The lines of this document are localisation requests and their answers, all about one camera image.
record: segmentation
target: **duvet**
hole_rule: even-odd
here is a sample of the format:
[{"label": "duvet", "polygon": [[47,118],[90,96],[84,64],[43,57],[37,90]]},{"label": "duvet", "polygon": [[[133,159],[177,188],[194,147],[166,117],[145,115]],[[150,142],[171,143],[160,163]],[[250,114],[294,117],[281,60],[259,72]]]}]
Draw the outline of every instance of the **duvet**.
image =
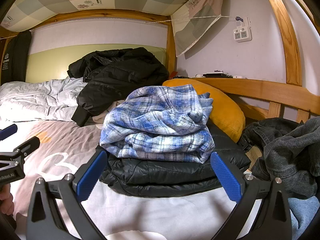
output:
[{"label": "duvet", "polygon": [[76,98],[87,83],[82,78],[43,83],[10,82],[0,87],[1,120],[12,122],[59,120],[71,122]]}]

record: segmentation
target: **wooden bed frame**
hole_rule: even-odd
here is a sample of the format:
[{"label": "wooden bed frame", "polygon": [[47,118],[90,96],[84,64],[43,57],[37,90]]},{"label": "wooden bed frame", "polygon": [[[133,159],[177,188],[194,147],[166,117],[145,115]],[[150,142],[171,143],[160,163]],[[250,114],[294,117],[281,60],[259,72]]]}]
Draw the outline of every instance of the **wooden bed frame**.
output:
[{"label": "wooden bed frame", "polygon": [[[269,109],[263,109],[256,106],[239,103],[240,108],[246,117],[262,120],[271,117],[280,117],[284,106],[290,106],[298,109],[296,121],[305,122],[310,118],[310,113],[320,115],[320,96],[311,94],[306,88],[302,87],[301,60],[299,47],[295,31],[292,26],[289,14],[282,0],[269,0],[276,20],[279,25],[285,58],[286,84],[262,80],[249,79],[219,79],[219,78],[195,78],[196,80],[211,85],[225,93],[256,98],[269,101]],[[312,13],[302,0],[296,0],[305,10],[316,29],[320,32],[320,27],[313,20]],[[58,14],[48,20],[33,27],[52,24],[55,22],[81,19],[88,17],[111,17],[111,18],[130,18],[145,20],[150,22],[170,20],[170,16],[161,16],[156,14],[143,13],[132,10],[121,9],[96,9],[82,10],[73,13]],[[173,30],[171,22],[162,22],[168,26],[167,46],[166,46],[166,67],[171,73],[175,70],[176,56]],[[0,27],[1,37],[10,37],[17,33],[10,32]],[[0,54],[4,57],[4,52],[10,38],[0,42]]]}]

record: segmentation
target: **mattress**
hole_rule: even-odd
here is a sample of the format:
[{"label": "mattress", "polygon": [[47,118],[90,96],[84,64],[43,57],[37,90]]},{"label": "mattress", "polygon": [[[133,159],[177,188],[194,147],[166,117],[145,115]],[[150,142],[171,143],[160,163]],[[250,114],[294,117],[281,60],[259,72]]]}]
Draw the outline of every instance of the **mattress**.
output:
[{"label": "mattress", "polygon": [[[11,151],[32,136],[39,137],[40,147],[26,158],[26,177],[13,182],[11,188],[16,233],[21,239],[25,239],[28,205],[36,179],[57,180],[66,173],[75,173],[94,154],[100,129],[95,124],[78,127],[62,121],[23,122],[18,123],[17,134],[0,142],[0,148]],[[69,232],[79,237],[62,201],[57,203]],[[109,240],[210,240],[235,202],[229,200],[223,188],[185,197],[141,198],[121,195],[97,181],[82,205]],[[249,231],[259,206],[257,200],[239,237]]]}]

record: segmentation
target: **red object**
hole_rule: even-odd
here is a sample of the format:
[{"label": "red object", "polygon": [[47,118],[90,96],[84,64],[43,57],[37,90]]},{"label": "red object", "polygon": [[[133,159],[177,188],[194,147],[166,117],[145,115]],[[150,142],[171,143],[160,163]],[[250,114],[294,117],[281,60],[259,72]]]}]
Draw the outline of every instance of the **red object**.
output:
[{"label": "red object", "polygon": [[178,72],[172,71],[168,79],[174,78],[177,74],[178,74]]}]

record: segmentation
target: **stack of clothes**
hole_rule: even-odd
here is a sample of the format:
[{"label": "stack of clothes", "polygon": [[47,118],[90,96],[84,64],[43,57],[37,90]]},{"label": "stack of clothes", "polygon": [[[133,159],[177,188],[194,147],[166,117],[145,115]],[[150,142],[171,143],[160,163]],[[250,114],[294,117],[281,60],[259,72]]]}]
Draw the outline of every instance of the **stack of clothes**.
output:
[{"label": "stack of clothes", "polygon": [[253,146],[261,151],[260,157],[252,159],[252,175],[282,179],[289,195],[293,240],[303,234],[315,214],[320,221],[320,117],[305,124],[283,118],[251,123],[238,144],[244,151]]},{"label": "stack of clothes", "polygon": [[125,195],[184,196],[220,187],[213,151],[245,171],[241,148],[209,119],[212,98],[192,85],[132,92],[105,118],[100,146],[109,154],[100,178]]}]

